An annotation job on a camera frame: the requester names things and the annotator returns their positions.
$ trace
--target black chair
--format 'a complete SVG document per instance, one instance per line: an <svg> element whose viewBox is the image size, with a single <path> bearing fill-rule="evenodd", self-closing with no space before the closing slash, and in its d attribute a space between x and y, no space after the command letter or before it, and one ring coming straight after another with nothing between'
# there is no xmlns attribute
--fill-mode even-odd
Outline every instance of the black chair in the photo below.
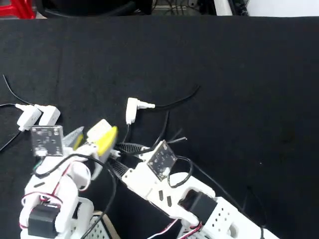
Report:
<svg viewBox="0 0 319 239"><path fill-rule="evenodd" d="M137 9L136 2L132 0L35 0L35 5L38 12L47 18L120 16L129 15Z"/></svg>

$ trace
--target red object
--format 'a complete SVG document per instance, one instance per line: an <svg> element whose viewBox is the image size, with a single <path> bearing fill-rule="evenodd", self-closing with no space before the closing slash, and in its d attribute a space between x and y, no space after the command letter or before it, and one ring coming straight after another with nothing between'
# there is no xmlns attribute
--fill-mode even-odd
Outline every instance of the red object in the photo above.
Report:
<svg viewBox="0 0 319 239"><path fill-rule="evenodd" d="M10 5L0 6L1 16L16 16L21 19L34 19L31 0L11 0Z"/></svg>

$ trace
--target white cable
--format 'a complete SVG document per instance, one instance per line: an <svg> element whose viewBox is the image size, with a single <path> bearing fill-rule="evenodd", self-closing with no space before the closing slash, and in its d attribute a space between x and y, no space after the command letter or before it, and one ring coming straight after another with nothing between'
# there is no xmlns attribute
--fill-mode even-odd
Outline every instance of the white cable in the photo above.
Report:
<svg viewBox="0 0 319 239"><path fill-rule="evenodd" d="M152 238L154 238L154 237L163 235L163 234L166 233L169 229L171 229L171 227L172 227L177 221L178 221L178 219L175 219L175 220L172 221L163 231L161 231L160 233L156 233L156 234L154 234L153 236L150 236L150 237L147 238L147 239L152 239Z"/></svg>

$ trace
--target yellow object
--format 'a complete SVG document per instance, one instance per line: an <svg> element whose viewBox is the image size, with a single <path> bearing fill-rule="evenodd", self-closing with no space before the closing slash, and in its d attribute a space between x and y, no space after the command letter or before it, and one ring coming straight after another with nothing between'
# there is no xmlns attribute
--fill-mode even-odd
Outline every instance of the yellow object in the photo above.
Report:
<svg viewBox="0 0 319 239"><path fill-rule="evenodd" d="M107 133L105 133L95 142L95 144L98 146L99 157L114 145L117 135L118 128L113 126Z"/></svg>
<svg viewBox="0 0 319 239"><path fill-rule="evenodd" d="M76 139L76 142L75 142L75 144L74 144L74 146L73 146L73 150L76 150L76 149L79 147L79 145L80 145L82 139L83 139L83 134L80 134L80 135L78 136L78 138Z"/></svg>

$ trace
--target circuit board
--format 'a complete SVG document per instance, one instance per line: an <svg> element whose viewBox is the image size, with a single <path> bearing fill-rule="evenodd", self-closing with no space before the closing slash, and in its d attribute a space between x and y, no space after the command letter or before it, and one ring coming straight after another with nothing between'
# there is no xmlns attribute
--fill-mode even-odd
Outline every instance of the circuit board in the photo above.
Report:
<svg viewBox="0 0 319 239"><path fill-rule="evenodd" d="M176 161L177 158L174 152L164 140L161 145L157 147L156 152L148 161L147 165L156 177L162 181L168 176Z"/></svg>
<svg viewBox="0 0 319 239"><path fill-rule="evenodd" d="M34 156L63 156L62 126L34 126L31 138Z"/></svg>

